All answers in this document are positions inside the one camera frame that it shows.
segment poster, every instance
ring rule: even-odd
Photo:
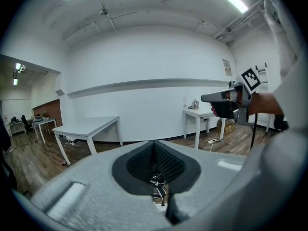
[[[227,76],[232,76],[230,62],[225,60],[225,59],[222,59],[222,62],[223,62],[223,65],[225,67],[226,75]]]

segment white table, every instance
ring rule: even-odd
[[[186,138],[187,135],[187,116],[193,116],[196,118],[196,138],[195,138],[195,142],[194,142],[194,148],[198,149],[199,146],[199,138],[200,138],[200,119],[204,118],[207,119],[206,121],[206,132],[209,133],[209,129],[210,129],[210,123],[209,120],[211,117],[215,117],[213,112],[208,112],[206,110],[202,110],[202,109],[198,109],[198,110],[193,110],[193,109],[189,109],[189,110],[183,110],[183,127],[184,127],[184,138]],[[222,119],[222,125],[221,125],[221,132],[220,132],[220,138],[219,140],[223,139],[223,133],[225,131],[225,122],[226,119],[223,118]]]
[[[48,120],[46,119],[46,120],[42,120],[42,121],[34,121],[33,122],[33,128],[34,128],[35,134],[37,135],[37,139],[39,139],[39,137],[38,137],[38,128],[39,128],[40,135],[41,135],[41,137],[43,139],[44,144],[46,144],[46,142],[45,142],[45,139],[44,139],[44,135],[42,133],[41,125],[43,125],[43,124],[45,125],[45,131],[47,133],[46,124],[49,123],[49,122],[54,122],[54,126],[57,127],[56,119],[54,119],[54,118],[49,118]]]
[[[105,129],[116,122],[116,128],[118,133],[118,138],[120,141],[120,145],[123,145],[122,134],[120,130],[120,122],[118,116],[108,116],[108,117],[96,117],[96,118],[84,118],[76,122],[72,122],[70,124],[65,124],[64,126],[52,129],[56,140],[58,142],[60,151],[67,164],[70,165],[71,162],[68,160],[67,155],[63,149],[61,141],[59,139],[59,135],[66,135],[70,137],[76,137],[78,139],[86,140],[90,149],[91,154],[96,154],[96,149],[94,147],[94,143],[92,137],[98,134],[100,131]]]

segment person's arm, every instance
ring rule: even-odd
[[[242,103],[242,93],[237,92],[237,103]],[[212,106],[214,115],[217,116],[215,108]],[[249,105],[249,115],[255,113],[266,113],[274,115],[283,115],[281,107],[272,93],[254,93]]]

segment red brick wall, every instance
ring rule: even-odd
[[[57,126],[62,126],[62,118],[61,118],[61,111],[60,111],[60,100],[54,100],[49,103],[42,104],[38,107],[35,107],[33,109],[34,115],[40,114],[41,116],[43,115],[44,111],[49,114],[49,118],[55,118]],[[52,129],[54,128],[54,123],[50,122],[49,128]]]

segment office chair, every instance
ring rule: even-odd
[[[22,115],[21,120],[23,121],[24,126],[26,128],[26,133],[31,132],[33,130],[32,124],[27,123],[26,117],[24,115]]]

